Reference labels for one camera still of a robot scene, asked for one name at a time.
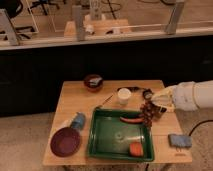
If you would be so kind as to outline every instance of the red plate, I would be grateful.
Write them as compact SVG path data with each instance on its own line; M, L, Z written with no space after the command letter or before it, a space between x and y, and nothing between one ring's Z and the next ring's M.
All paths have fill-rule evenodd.
M50 148L56 156L67 157L76 152L79 144L79 132L71 127L66 127L53 135Z

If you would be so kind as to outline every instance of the green tray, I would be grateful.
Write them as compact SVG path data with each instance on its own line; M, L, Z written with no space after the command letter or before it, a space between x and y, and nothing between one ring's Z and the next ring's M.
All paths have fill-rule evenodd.
M120 121L121 116L135 118L139 113L139 111L96 108L91 121L88 156L140 162L153 161L151 132L143 124L128 124ZM143 157L132 157L129 154L129 145L133 141L141 141Z

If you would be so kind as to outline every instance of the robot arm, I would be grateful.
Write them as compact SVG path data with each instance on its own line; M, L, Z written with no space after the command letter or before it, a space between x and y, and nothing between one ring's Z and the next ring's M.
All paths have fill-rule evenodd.
M200 83L182 82L155 93L151 101L168 111L182 109L194 111L199 108L213 108L213 80Z

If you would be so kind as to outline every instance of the white cup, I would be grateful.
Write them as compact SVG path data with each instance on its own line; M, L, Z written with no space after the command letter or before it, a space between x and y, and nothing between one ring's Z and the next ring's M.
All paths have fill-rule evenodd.
M121 88L118 91L118 102L121 105L126 105L129 101L129 98L132 96L132 93L129 89L127 88Z

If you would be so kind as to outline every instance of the orange object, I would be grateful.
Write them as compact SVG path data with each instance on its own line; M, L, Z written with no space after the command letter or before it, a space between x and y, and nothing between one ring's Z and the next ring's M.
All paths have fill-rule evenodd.
M140 142L132 142L129 146L131 156L141 157L143 156L143 147Z
M144 121L143 118L130 119L130 118L123 118L123 117L120 117L120 120L127 123L142 123Z

